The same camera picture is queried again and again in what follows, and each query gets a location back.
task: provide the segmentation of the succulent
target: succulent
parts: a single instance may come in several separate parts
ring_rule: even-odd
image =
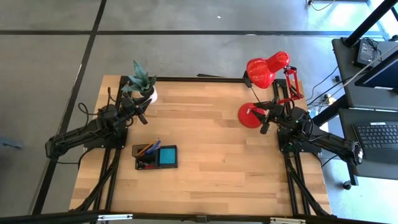
[[[123,91],[145,92],[155,85],[156,76],[152,77],[149,81],[148,73],[145,73],[144,69],[136,61],[134,61],[134,72],[136,73],[135,77],[129,75],[132,85],[123,87]]]

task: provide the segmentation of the computer monitor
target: computer monitor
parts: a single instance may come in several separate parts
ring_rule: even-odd
[[[398,50],[363,75],[355,85],[398,90]]]

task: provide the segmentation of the potted plant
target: potted plant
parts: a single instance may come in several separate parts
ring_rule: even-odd
[[[148,73],[136,61],[134,61],[134,72],[136,76],[129,75],[131,83],[129,86],[123,87],[122,90],[131,92],[131,97],[138,102],[143,103],[152,99],[150,103],[154,103],[157,100],[156,76],[149,80]]]

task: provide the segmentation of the blue pen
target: blue pen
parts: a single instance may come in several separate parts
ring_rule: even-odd
[[[161,143],[160,140],[156,141],[155,144],[153,144],[153,146],[151,146],[148,150],[145,151],[145,154],[153,153],[156,149],[160,148],[160,143]]]

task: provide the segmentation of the keyboard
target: keyboard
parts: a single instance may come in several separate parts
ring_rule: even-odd
[[[361,123],[353,128],[367,160],[398,163],[398,122]]]

